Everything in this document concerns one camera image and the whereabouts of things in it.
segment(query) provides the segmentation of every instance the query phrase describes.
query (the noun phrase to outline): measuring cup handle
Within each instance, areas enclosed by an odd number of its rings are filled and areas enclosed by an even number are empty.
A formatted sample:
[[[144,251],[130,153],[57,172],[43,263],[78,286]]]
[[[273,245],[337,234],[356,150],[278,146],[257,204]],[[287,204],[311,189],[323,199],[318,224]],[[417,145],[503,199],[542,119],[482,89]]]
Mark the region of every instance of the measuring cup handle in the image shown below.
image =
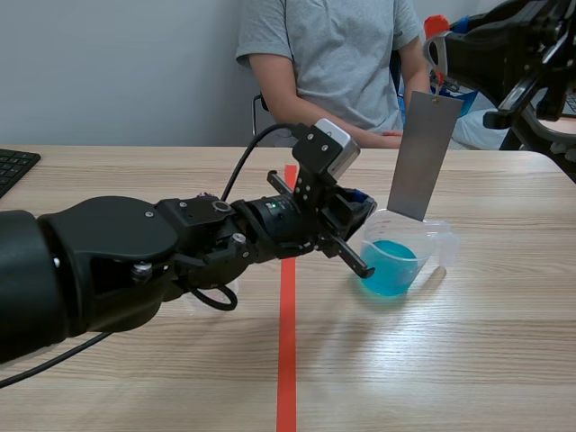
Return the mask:
[[[438,244],[440,266],[443,268],[454,266],[460,250],[460,237],[453,232],[445,232],[436,234],[435,240]]]

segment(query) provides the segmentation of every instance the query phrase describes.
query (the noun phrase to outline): blue liquid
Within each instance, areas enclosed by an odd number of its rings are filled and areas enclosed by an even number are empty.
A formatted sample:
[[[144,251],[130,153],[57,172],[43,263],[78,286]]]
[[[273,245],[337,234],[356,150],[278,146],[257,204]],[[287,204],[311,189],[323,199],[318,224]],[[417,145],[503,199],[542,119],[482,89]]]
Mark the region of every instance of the blue liquid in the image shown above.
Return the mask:
[[[416,261],[401,261],[393,257],[416,259],[416,256],[407,247],[393,241],[379,240],[373,245],[390,256],[381,254],[375,247],[366,247],[362,259],[368,267],[373,267],[376,271],[372,277],[363,279],[362,283],[370,291],[380,295],[404,294],[418,276],[419,264]]]

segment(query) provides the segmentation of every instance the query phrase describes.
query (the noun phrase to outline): gray t-shirt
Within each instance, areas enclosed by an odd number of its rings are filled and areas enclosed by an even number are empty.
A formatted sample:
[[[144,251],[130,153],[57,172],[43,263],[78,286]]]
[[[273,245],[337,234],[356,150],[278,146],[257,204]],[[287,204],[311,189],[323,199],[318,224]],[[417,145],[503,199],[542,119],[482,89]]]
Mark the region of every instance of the gray t-shirt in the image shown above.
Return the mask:
[[[410,0],[246,0],[237,59],[291,59],[299,97],[382,133],[403,129],[392,51],[421,32]]]

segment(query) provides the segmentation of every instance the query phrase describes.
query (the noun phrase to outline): orange object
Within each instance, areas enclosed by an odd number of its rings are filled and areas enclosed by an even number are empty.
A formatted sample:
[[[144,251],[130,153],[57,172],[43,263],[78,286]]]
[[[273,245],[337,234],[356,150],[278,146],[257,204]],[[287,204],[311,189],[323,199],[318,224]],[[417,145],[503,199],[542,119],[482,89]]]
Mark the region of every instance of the orange object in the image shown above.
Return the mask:
[[[443,15],[433,15],[424,23],[424,30],[426,31],[426,39],[430,39],[441,32],[449,32],[450,22]]]
[[[286,166],[286,183],[294,188],[298,167]],[[280,282],[280,346],[276,432],[296,432],[296,259],[282,262]]]

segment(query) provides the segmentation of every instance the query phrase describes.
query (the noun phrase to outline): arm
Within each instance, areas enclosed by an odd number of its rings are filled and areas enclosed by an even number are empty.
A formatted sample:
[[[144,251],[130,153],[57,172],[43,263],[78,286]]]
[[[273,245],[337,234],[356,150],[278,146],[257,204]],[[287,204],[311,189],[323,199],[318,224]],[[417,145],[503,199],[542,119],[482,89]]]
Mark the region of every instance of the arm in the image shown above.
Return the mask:
[[[428,66],[424,59],[424,50],[420,37],[408,43],[399,50],[402,62],[402,76],[406,84],[404,101],[410,107],[412,92],[430,93]]]
[[[270,113],[278,122],[301,122],[310,126],[326,118],[348,132],[360,147],[373,149],[398,147],[398,140],[393,137],[382,137],[362,130],[316,104],[301,99],[297,94],[293,63],[289,58],[274,54],[252,54],[249,59]]]

